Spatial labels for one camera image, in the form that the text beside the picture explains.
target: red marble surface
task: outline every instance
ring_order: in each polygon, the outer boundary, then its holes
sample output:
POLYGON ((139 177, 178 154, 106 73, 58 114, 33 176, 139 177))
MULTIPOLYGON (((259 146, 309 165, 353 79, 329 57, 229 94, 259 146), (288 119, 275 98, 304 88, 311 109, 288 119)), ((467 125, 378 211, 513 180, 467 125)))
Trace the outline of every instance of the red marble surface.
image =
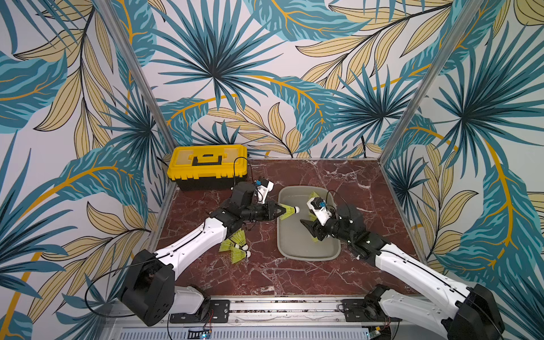
MULTIPOLYGON (((308 185, 338 191, 364 213, 367 229, 382 234, 415 256, 378 163, 371 160, 250 160, 255 178, 275 183, 270 198, 277 200, 286 186, 308 185)), ((162 231, 158 249, 196 228, 230 190, 177 191, 162 231)), ((276 222, 257 223, 246 231, 251 257, 231 264, 219 246, 193 262, 176 281, 198 286, 209 295, 366 294, 377 283, 414 293, 388 273, 358 261, 342 245, 340 255, 326 262, 285 258, 277 249, 276 222)))

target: wall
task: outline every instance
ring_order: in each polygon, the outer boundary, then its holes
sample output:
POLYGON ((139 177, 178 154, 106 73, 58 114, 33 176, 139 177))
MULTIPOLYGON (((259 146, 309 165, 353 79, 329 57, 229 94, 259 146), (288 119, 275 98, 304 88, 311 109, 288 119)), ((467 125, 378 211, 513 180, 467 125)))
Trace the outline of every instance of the wall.
MULTIPOLYGON (((93 339, 83 294, 148 246, 166 149, 91 1, 0 2, 0 16, 0 339, 93 339)), ((90 306, 106 312, 123 274, 90 306)))
POLYGON ((544 338, 543 8, 484 2, 385 164, 429 265, 493 290, 511 339, 544 338))
POLYGON ((377 157, 465 2, 157 0, 134 50, 179 145, 377 157))

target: shuttlecock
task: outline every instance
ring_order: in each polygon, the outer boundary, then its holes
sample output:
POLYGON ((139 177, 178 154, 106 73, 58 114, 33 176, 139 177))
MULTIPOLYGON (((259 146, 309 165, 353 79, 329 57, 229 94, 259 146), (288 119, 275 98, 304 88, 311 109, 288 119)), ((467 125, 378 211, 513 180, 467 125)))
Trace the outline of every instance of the shuttlecock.
POLYGON ((245 251, 238 248, 233 248, 231 252, 231 263, 237 263, 241 260, 248 258, 251 256, 251 251, 245 251))
POLYGON ((235 246, 237 246, 237 244, 234 243, 231 239, 227 238, 223 242, 221 242, 221 245, 219 246, 219 251, 229 251, 235 246))
POLYGON ((233 240, 234 243, 238 244, 240 247, 244 246, 246 244, 245 232, 242 229, 238 229, 237 232, 232 234, 231 240, 233 240))
POLYGON ((291 206, 281 204, 281 203, 280 203, 280 206, 285 208, 285 214, 280 216, 280 220, 285 220, 289 216, 291 216, 291 215, 293 215, 293 214, 300 211, 299 207, 291 207, 291 206))

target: toolbox handle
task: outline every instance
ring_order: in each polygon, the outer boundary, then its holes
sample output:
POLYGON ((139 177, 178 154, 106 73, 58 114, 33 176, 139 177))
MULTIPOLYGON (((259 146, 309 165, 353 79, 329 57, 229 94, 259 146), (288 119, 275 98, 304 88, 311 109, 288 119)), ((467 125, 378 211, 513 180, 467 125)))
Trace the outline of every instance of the toolbox handle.
POLYGON ((197 165, 221 165, 221 160, 222 159, 223 159, 223 156, 218 156, 217 162, 199 163, 198 157, 195 156, 195 157, 193 157, 193 163, 191 165, 192 166, 197 166, 197 165))

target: toolbox lid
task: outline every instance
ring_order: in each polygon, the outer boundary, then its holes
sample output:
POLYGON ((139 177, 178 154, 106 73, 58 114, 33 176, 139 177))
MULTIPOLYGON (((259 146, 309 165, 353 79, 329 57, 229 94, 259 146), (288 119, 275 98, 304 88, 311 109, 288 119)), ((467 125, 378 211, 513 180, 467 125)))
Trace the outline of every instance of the toolbox lid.
POLYGON ((236 177, 243 177, 248 173, 248 162, 238 157, 248 157, 245 146, 179 146, 174 149, 167 175, 173 181, 198 180, 200 177, 232 178, 235 171, 236 177))

